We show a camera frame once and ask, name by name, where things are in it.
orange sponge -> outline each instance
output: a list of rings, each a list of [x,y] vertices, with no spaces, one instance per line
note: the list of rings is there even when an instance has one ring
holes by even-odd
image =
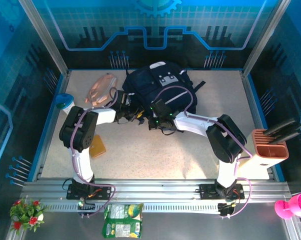
[[[91,158],[96,158],[106,152],[106,148],[99,135],[95,135],[89,147],[89,155]]]

green snack package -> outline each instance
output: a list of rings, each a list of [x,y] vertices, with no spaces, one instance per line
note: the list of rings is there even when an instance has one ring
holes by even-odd
[[[141,238],[144,204],[108,204],[102,235],[110,238]]]

orange pen holder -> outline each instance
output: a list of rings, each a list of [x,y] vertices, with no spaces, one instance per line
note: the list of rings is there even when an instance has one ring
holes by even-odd
[[[265,136],[265,129],[255,129],[247,137],[245,147],[251,152],[252,158],[242,159],[239,162],[239,170],[241,173],[249,173],[261,169],[267,169],[274,166],[289,157],[286,142],[280,142],[276,145],[268,143],[274,137]],[[245,151],[240,157],[249,156]]]

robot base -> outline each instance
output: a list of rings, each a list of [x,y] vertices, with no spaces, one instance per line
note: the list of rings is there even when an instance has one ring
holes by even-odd
[[[245,199],[243,186],[241,184],[236,184],[234,190],[236,190],[239,196],[236,192],[231,191],[231,193],[226,197],[226,200]],[[215,184],[200,184],[197,192],[199,193],[201,200],[225,200],[225,197],[220,196],[216,192]]]
[[[74,179],[72,179],[71,184],[68,185],[66,199],[79,200],[81,197],[88,198],[89,195],[92,195],[88,198],[89,200],[108,200],[110,199],[111,194],[111,187],[91,186],[76,182]]]

pink toy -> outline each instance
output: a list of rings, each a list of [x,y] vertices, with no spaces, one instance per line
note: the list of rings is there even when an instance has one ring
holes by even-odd
[[[282,219],[290,219],[294,214],[301,217],[301,193],[293,196],[289,202],[277,201],[275,203],[275,212]]]

